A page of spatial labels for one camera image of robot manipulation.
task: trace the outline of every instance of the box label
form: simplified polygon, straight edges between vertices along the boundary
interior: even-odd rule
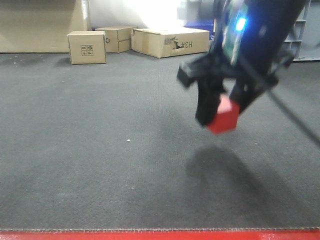
[[[94,47],[92,45],[81,45],[81,55],[86,56],[93,56],[94,55]]]
[[[164,45],[170,45],[172,46],[173,50],[177,50],[177,49],[188,49],[188,48],[192,48],[193,46],[193,41],[179,41],[179,39],[175,36],[172,38],[166,38],[164,40]]]

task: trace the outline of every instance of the robotic arm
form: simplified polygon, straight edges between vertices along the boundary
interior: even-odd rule
[[[209,126],[217,121],[226,102],[222,97],[226,92],[225,78],[235,79],[227,102],[235,106],[236,115],[226,115],[235,118],[235,122],[255,99],[277,85],[274,66],[289,67],[294,59],[281,47],[305,3],[305,0],[214,1],[217,26],[208,53],[182,62],[177,74],[186,88],[197,83],[195,117],[200,125]]]

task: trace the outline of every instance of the red floor edge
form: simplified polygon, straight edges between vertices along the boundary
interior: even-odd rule
[[[320,240],[320,229],[242,231],[0,231],[0,240]]]

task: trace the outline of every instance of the cardboard box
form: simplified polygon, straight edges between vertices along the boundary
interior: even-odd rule
[[[105,64],[107,62],[104,31],[73,31],[67,36],[72,64]]]
[[[91,30],[88,0],[0,0],[1,53],[68,53],[68,33]]]
[[[195,28],[133,29],[131,39],[134,51],[156,58],[202,53],[209,50],[209,31]]]
[[[105,31],[105,47],[108,53],[122,53],[131,50],[131,31],[136,26],[110,26],[97,28]]]

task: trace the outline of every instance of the black cable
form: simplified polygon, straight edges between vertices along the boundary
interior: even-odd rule
[[[300,130],[320,149],[320,137],[311,130],[289,107],[271,91],[266,79],[261,76],[248,62],[248,60],[239,54],[239,63],[242,65],[247,74],[257,81],[268,93],[273,102],[280,108],[280,110],[293,122]]]

